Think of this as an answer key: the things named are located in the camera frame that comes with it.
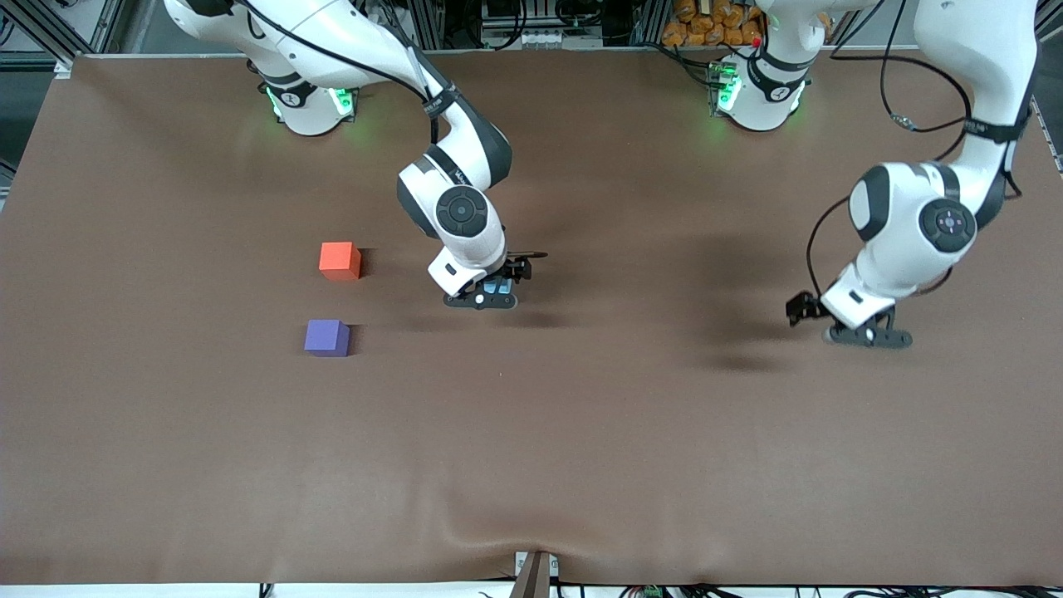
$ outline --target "cube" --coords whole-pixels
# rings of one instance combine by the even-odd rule
[[[340,321],[310,321],[303,349],[318,358],[345,358],[351,329]]]
[[[322,242],[318,269],[328,279],[357,279],[361,275],[361,252],[351,241]]]

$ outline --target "purple cube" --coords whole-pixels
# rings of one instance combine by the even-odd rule
[[[318,358],[345,358],[351,329],[339,321],[310,321],[303,349]]]

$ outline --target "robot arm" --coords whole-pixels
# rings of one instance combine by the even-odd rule
[[[907,334],[880,329],[878,321],[887,314],[892,321],[897,302],[958,262],[999,212],[1015,144],[1029,118],[1035,4],[1016,0],[1014,18],[992,22],[984,15],[993,0],[919,4],[919,48],[974,89],[963,150],[948,165],[880,164],[856,184],[849,217],[866,244],[820,297],[840,323],[829,331],[832,340],[910,344]],[[991,31],[1005,35],[991,37]],[[794,317],[800,320],[798,308],[788,308],[793,324]]]
[[[396,185],[399,201],[414,222],[443,243],[428,272],[451,297],[500,271],[510,279],[528,275],[507,261],[502,222],[484,193],[508,175],[509,142],[420,49],[402,40],[402,33],[370,21],[348,0],[198,2],[222,6],[217,15],[203,16],[202,5],[197,12],[193,0],[166,0],[171,16],[183,7],[206,20],[199,29],[225,28],[223,40],[248,53],[271,88],[287,85],[292,99],[301,100],[299,107],[309,101],[303,96],[313,98],[318,89],[360,88],[387,80],[418,93],[429,118],[442,117],[450,124],[445,137],[402,170]],[[275,65],[277,57],[284,67]],[[293,90],[300,85],[302,93]],[[283,88],[276,91],[284,96]],[[296,112],[292,107],[287,112]],[[480,302],[474,307],[513,306],[516,297],[499,306]]]

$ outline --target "brown table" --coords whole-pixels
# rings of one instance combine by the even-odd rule
[[[416,99],[299,138],[239,59],[81,59],[0,218],[0,581],[492,578],[1063,583],[1061,184],[1035,127],[1009,204],[906,353],[790,330],[812,222],[918,160],[877,65],[823,61],[753,134],[656,53],[438,57],[512,140],[491,191],[550,251],[513,313],[448,310],[394,199]],[[897,108],[958,102],[898,67]],[[370,275],[333,283],[319,243]],[[859,241],[841,215],[829,279]],[[311,319],[358,355],[309,358]]]

